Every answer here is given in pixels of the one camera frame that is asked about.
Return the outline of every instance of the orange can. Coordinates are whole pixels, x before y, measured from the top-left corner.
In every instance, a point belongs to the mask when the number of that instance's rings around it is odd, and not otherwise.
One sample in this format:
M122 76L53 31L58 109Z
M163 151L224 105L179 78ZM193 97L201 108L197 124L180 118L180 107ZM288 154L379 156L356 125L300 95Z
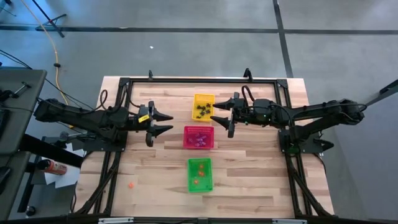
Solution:
M43 159L37 163L37 168L43 172L55 175L63 175L67 173L68 167L60 162L55 162L50 159Z

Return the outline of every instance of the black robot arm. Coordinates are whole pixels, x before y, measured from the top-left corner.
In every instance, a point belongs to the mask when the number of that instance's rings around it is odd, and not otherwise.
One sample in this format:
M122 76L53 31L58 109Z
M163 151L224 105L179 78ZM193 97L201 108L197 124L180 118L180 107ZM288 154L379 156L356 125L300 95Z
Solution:
M244 89L249 92L253 101L252 106L248 106ZM289 130L284 131L285 138L288 138L289 144L298 144L324 129L338 124L355 125L364 118L361 105L351 100L333 100L318 105L288 108L271 100L254 99L246 86L242 87L242 91L244 98L240 98L239 93L235 92L233 98L228 101L213 105L215 108L232 111L230 119L211 117L228 130L229 138L233 138L236 123L256 124L263 127L269 125L278 129L288 126ZM319 119L304 126L294 125L295 121L314 118Z
M140 105L138 114L135 114L122 106L89 111L47 99L39 103L34 116L38 121L62 122L85 129L106 142L117 142L121 133L126 131L147 131L146 143L150 147L154 138L173 128L154 124L154 121L167 121L173 117L158 112L153 101L148 103L148 107Z

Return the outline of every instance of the concrete floor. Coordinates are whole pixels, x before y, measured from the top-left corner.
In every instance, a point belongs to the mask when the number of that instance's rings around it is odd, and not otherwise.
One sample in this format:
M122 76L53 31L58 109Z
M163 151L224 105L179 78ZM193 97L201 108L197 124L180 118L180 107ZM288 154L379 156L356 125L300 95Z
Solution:
M26 8L14 0L0 13L4 24L35 24ZM45 18L27 1L42 21ZM58 23L92 27L178 27L276 29L272 0L63 0L38 1L50 17L66 13ZM398 29L393 0L280 0L285 29ZM106 75L154 75L241 77L249 67L255 77L286 77L278 34L215 34L156 32L65 32L53 37L62 68L63 90L96 104ZM398 35L287 34L293 75L304 78L311 103L349 98L365 103L397 78ZM54 53L43 32L0 30L0 49L33 68L46 69L55 79ZM16 66L0 57L5 66ZM42 98L58 98L47 83ZM27 133L37 138L67 129L59 124L32 120ZM333 129L325 134L334 139ZM341 149L325 154L335 213L346 218L369 218ZM31 205L37 217L68 212L73 187L34 189ZM14 212L11 218L22 218Z

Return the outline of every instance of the desk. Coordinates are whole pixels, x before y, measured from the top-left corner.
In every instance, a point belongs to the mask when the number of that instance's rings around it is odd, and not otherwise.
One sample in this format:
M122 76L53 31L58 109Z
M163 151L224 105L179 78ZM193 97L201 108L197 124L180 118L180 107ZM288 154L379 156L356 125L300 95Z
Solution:
M104 77L101 90L109 92L106 106L113 106L120 77ZM308 104L303 79L287 79L293 107ZM122 153L114 193L112 216L135 217L294 217L286 163L279 151L277 130L271 127L237 124L234 138L219 124L191 119L194 93L215 94L216 102L226 101L241 91L238 83L135 83L132 101L147 104L154 100L161 113L174 117L159 124L174 125L161 134L154 147L145 144L145 133L130 132ZM274 88L248 84L255 98L275 100ZM215 116L230 116L215 109ZM210 151L182 147L183 127L212 125L215 147ZM90 197L100 179L103 152L94 152L82 167L76 187L76 209ZM214 190L190 194L187 190L187 159L210 157ZM303 154L308 188L324 208L333 213L326 176L321 162ZM107 198L106 189L103 204ZM300 208L304 211L301 191Z

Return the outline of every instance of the yellow basket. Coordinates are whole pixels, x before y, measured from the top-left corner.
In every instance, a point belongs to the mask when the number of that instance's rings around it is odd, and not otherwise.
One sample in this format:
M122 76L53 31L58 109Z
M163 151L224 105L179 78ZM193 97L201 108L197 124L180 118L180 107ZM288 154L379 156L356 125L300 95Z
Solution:
M210 116L214 115L214 103L214 94L195 94L193 97L192 119L195 121L211 121ZM198 106L204 106L205 109L199 109Z

